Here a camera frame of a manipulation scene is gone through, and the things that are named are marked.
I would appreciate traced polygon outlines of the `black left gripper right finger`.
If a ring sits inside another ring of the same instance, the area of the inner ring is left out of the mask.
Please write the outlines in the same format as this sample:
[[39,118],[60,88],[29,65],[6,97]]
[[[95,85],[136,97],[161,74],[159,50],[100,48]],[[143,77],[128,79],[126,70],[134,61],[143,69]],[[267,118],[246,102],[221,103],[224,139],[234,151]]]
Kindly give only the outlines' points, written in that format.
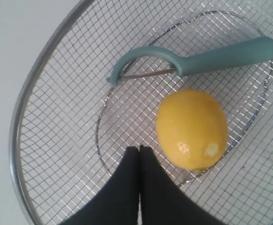
[[169,178],[151,147],[140,146],[140,197],[144,225],[216,225]]

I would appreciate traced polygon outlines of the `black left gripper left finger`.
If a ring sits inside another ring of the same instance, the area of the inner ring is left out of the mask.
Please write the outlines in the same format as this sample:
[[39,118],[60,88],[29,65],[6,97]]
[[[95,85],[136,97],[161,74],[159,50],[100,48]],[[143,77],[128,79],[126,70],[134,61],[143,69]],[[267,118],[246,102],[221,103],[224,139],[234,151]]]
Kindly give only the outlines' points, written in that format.
[[103,188],[63,225],[136,225],[139,206],[139,151],[128,147]]

